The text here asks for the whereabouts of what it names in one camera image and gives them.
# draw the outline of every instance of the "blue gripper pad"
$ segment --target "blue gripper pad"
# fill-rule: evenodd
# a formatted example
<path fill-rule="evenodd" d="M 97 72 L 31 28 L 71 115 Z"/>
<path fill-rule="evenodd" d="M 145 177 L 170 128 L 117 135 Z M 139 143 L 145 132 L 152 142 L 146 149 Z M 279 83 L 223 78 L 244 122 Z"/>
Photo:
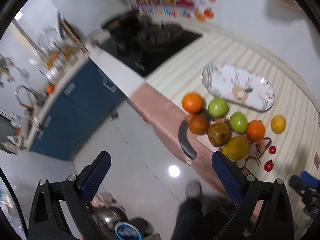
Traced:
<path fill-rule="evenodd" d="M 88 203 L 93 199 L 110 167 L 111 156 L 105 151 L 100 152 L 91 165 L 84 167 L 77 182 L 82 203 Z"/>
<path fill-rule="evenodd" d="M 311 188 L 319 188 L 319 180 L 312 177 L 309 173 L 306 171 L 301 172 L 300 178 L 302 181 L 308 185 L 308 187 Z"/>
<path fill-rule="evenodd" d="M 235 166 L 235 168 L 232 170 L 235 171 L 236 174 L 233 174 L 230 170 L 230 165 L 232 164 L 223 155 L 222 152 L 213 153 L 211 162 L 212 168 L 217 173 L 217 176 L 219 177 L 222 185 L 228 193 L 228 196 L 230 197 L 231 201 L 235 203 L 240 203 L 243 198 L 243 190 L 245 186 L 244 175 L 242 174 L 240 169 L 237 166 Z"/>

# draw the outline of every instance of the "yellow fruit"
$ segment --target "yellow fruit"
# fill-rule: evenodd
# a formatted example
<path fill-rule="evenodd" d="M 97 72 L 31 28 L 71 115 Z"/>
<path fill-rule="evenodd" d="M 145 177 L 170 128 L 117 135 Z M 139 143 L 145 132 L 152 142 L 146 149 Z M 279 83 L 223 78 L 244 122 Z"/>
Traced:
<path fill-rule="evenodd" d="M 245 138 L 236 136 L 231 138 L 231 140 L 222 148 L 222 151 L 231 160 L 239 161 L 246 157 L 249 153 L 249 148 L 249 143 Z"/>
<path fill-rule="evenodd" d="M 271 129 L 277 134 L 283 133 L 285 130 L 285 125 L 285 118 L 280 114 L 276 115 L 271 120 Z"/>

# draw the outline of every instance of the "blue object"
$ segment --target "blue object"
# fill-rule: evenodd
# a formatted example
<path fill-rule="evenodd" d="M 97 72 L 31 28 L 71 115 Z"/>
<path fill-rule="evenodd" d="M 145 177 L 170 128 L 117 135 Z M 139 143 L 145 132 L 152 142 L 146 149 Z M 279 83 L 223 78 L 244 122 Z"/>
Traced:
<path fill-rule="evenodd" d="M 120 240 L 142 240 L 142 234 L 133 225 L 119 222 L 115 225 L 115 233 Z"/>
<path fill-rule="evenodd" d="M 125 97 L 92 60 L 85 64 L 62 95 L 100 121 Z"/>
<path fill-rule="evenodd" d="M 89 60 L 44 119 L 31 151 L 70 160 L 125 95 Z"/>
<path fill-rule="evenodd" d="M 312 177 L 309 173 L 306 171 L 301 172 L 300 178 L 304 183 L 308 185 L 308 187 L 311 188 L 318 188 L 319 187 L 319 180 Z"/>
<path fill-rule="evenodd" d="M 243 198 L 241 184 L 236 180 L 217 152 L 212 155 L 211 162 L 212 168 L 217 173 L 231 201 L 240 203 Z"/>
<path fill-rule="evenodd" d="M 87 177 L 86 181 L 81 185 L 81 202 L 90 202 L 94 195 L 97 193 L 104 177 L 111 167 L 111 156 L 108 152 L 101 152 L 96 158 L 98 163 L 92 163 L 95 165 L 91 174 Z"/>

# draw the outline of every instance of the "pear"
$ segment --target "pear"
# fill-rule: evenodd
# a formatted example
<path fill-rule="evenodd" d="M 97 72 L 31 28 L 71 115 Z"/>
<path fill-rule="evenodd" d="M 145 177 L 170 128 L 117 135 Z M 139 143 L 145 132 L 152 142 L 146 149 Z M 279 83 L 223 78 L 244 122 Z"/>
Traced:
<path fill-rule="evenodd" d="M 242 160 L 249 153 L 250 145 L 248 141 L 241 137 L 236 136 L 222 148 L 222 152 L 227 155 L 231 160 Z"/>
<path fill-rule="evenodd" d="M 230 127 L 225 123 L 214 123 L 209 126 L 207 134 L 214 147 L 221 147 L 230 140 Z"/>

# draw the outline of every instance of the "cabinet handle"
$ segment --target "cabinet handle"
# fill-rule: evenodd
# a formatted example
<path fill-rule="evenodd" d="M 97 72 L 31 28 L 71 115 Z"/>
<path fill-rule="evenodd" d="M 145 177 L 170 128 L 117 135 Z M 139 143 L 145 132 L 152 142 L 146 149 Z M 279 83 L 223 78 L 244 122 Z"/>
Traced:
<path fill-rule="evenodd" d="M 102 84 L 107 88 L 107 89 L 109 89 L 111 92 L 116 92 L 116 90 L 117 90 L 117 87 L 115 86 L 115 85 L 113 85 L 112 87 L 109 87 L 108 85 L 107 85 L 107 80 L 104 78 L 104 79 L 102 79 Z"/>
<path fill-rule="evenodd" d="M 75 83 L 71 82 L 70 85 L 68 85 L 67 89 L 64 91 L 64 93 L 68 96 L 75 87 L 76 87 Z"/>
<path fill-rule="evenodd" d="M 100 70 L 100 68 L 98 68 L 98 71 L 100 72 L 101 76 L 103 76 L 103 72 Z"/>
<path fill-rule="evenodd" d="M 41 138 L 42 138 L 43 134 L 44 134 L 44 131 L 43 131 L 43 130 L 41 130 L 41 132 L 38 134 L 38 139 L 39 139 L 39 140 L 41 140 Z"/>
<path fill-rule="evenodd" d="M 43 124 L 45 128 L 48 128 L 49 123 L 51 122 L 51 119 L 52 118 L 50 116 L 48 116 L 47 119 L 45 119 L 44 124 Z"/>

